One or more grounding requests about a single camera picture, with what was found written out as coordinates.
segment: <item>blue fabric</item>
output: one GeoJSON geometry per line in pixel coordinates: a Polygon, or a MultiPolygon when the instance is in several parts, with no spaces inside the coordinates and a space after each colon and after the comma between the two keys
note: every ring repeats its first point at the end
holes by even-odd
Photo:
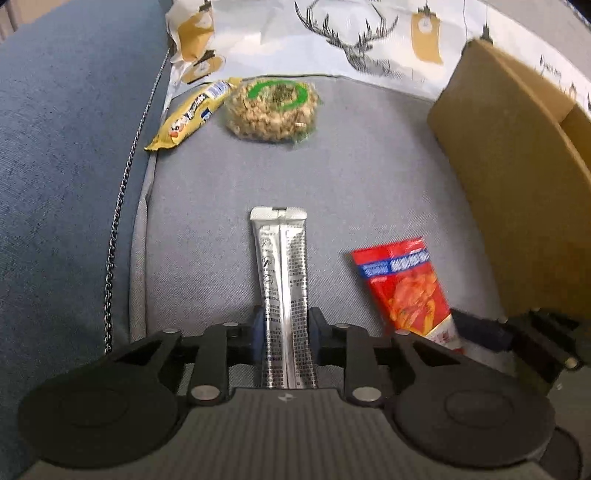
{"type": "MultiPolygon", "coordinates": [[[[102,353],[105,260],[129,148],[167,38],[158,0],[73,0],[0,46],[0,479],[32,461],[20,398],[102,353]]],[[[129,253],[165,75],[119,226],[115,343],[128,340],[129,253]]]]}

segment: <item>clear plastic bag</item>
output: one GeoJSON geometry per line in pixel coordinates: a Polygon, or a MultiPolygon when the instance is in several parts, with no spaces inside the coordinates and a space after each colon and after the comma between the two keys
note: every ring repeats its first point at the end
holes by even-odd
{"type": "Polygon", "coordinates": [[[310,83],[257,78],[240,85],[225,105],[226,125],[239,138],[297,142],[314,130],[320,98],[310,83]]]}

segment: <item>brown cardboard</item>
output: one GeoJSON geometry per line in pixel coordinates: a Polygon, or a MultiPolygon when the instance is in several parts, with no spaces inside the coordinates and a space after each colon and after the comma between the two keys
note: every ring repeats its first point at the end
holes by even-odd
{"type": "Polygon", "coordinates": [[[470,42],[428,124],[462,182],[508,315],[591,316],[591,124],[539,73],[470,42]]]}

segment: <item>yellow snack package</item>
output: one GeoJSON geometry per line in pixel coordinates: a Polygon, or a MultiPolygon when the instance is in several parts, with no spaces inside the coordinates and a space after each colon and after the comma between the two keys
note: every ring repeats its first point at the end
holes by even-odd
{"type": "Polygon", "coordinates": [[[145,149],[156,151],[176,147],[209,120],[240,82],[241,79],[230,78],[202,86],[166,119],[145,149]]]}

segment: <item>red snack package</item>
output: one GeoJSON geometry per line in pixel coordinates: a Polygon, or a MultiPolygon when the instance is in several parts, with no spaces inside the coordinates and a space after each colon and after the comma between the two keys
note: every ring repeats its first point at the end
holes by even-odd
{"type": "Polygon", "coordinates": [[[422,238],[355,250],[384,319],[450,349],[462,347],[422,238]]]}

